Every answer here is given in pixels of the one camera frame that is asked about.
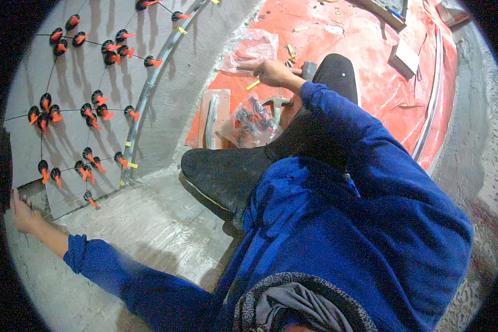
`concrete floor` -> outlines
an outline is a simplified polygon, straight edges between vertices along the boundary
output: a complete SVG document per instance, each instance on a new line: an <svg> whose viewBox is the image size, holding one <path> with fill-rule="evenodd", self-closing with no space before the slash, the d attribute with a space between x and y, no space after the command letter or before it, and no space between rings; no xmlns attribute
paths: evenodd
<svg viewBox="0 0 498 332"><path fill-rule="evenodd" d="M36 206L44 199L31 197ZM144 178L76 210L53 224L71 234L101 238L151 268L212 292L239 245L224 221L183 188L179 172ZM124 303L76 275L30 235L19 234L6 215L10 249L28 294L55 331L148 331Z"/></svg>
<svg viewBox="0 0 498 332"><path fill-rule="evenodd" d="M498 267L498 68L473 24L454 37L456 100L444 148L429 173L470 217L476 236L469 273L437 331L464 330ZM183 139L171 167L100 200L99 210L83 208L54 223L72 234L102 238L141 263L213 291L239 236L181 185ZM35 206L47 205L37 184L30 193L36 193ZM32 236L19 234L9 213L6 226L19 275L51 329L148 331L118 298L75 275Z"/></svg>

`hammer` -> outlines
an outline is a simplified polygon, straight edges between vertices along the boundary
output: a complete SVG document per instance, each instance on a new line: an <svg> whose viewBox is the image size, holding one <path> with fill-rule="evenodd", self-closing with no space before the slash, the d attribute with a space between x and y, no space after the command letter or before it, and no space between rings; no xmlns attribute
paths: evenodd
<svg viewBox="0 0 498 332"><path fill-rule="evenodd" d="M306 81L312 81L315 76L315 72L317 71L317 64L313 62L305 62L303 64L302 69L299 68L291 68L292 73L301 76ZM262 105L266 103L273 102L273 121L279 126L280 123L280 111L283 105L293 106L293 99L287 99L280 96L274 96L269 99L264 100Z"/></svg>

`yellow tape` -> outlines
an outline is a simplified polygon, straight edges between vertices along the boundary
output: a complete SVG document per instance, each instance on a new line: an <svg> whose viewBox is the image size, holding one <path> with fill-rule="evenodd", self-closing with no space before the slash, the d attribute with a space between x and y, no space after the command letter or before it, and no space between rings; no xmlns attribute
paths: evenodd
<svg viewBox="0 0 498 332"><path fill-rule="evenodd" d="M181 28L180 26L177 26L175 29L179 30L180 33L183 35L186 35L188 32L185 31L185 29Z"/></svg>
<svg viewBox="0 0 498 332"><path fill-rule="evenodd" d="M247 88L245 88L247 91L251 90L254 88L258 83L260 83L260 80L257 80L255 83L249 85Z"/></svg>
<svg viewBox="0 0 498 332"><path fill-rule="evenodd" d="M293 32L303 31L303 30L308 30L308 27L295 28L295 29L293 29Z"/></svg>

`curved trim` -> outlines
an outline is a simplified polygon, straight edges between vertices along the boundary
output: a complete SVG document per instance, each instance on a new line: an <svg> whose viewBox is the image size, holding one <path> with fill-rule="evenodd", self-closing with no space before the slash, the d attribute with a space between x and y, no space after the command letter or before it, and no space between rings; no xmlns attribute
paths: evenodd
<svg viewBox="0 0 498 332"><path fill-rule="evenodd" d="M182 20L181 24L179 25L181 28L185 29L190 25L192 20L195 18L195 15L199 11L199 9L207 2L208 0L196 0L195 3L192 6L192 10L190 12L186 13L186 15L192 15L190 19L187 20ZM136 143L136 135L139 132L140 128L140 121L142 120L142 117L144 116L144 111L146 110L146 104L149 100L149 97L151 95L151 90L153 87L157 84L159 80L160 73L164 69L164 66L166 64L166 60L168 59L168 56L172 54L173 50L179 43L179 40L183 36L179 30L173 30L170 36L168 37L168 40L166 40L166 43L164 43L164 46L160 50L160 53L158 55L157 60L162 60L162 64L159 66L159 68L156 68L152 75L148 78L146 83L144 84L144 87L142 88L142 92L140 93L139 101L136 103L136 110L140 113L139 115L139 120L135 121L133 125L131 126L129 130L129 135L127 136L127 141L131 143L130 147L126 147L124 150L124 159L127 160L128 162L132 163L133 162L133 153L134 153L134 148L135 148L135 143ZM124 185L129 184L129 177L131 176L131 170L130 167L126 169L122 169L121 173L121 182L124 183Z"/></svg>
<svg viewBox="0 0 498 332"><path fill-rule="evenodd" d="M442 74L443 74L443 38L441 35L441 29L438 28L437 31L437 48L435 49L435 76L433 77L432 94L430 95L430 101L428 102L428 108L426 113L426 121L421 130L421 135L418 137L417 145L413 150L413 160L418 162L422 156L424 146L430 135L430 130L432 129L433 118L435 116L435 110L437 110L437 105L439 101L439 93L441 92L442 86Z"/></svg>

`clear plastic bag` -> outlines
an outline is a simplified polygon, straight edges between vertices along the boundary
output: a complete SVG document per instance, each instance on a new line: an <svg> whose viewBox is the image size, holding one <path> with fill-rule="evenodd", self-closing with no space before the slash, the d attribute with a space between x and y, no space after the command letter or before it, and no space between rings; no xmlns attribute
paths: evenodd
<svg viewBox="0 0 498 332"><path fill-rule="evenodd" d="M282 134L271 111L258 103L258 95L251 93L223 122L218 134L237 148L262 147Z"/></svg>
<svg viewBox="0 0 498 332"><path fill-rule="evenodd" d="M221 71L236 74L252 74L246 70L238 70L238 64L244 61L263 62L276 60L279 46L279 35L262 29L248 29L238 42L232 53L225 56Z"/></svg>

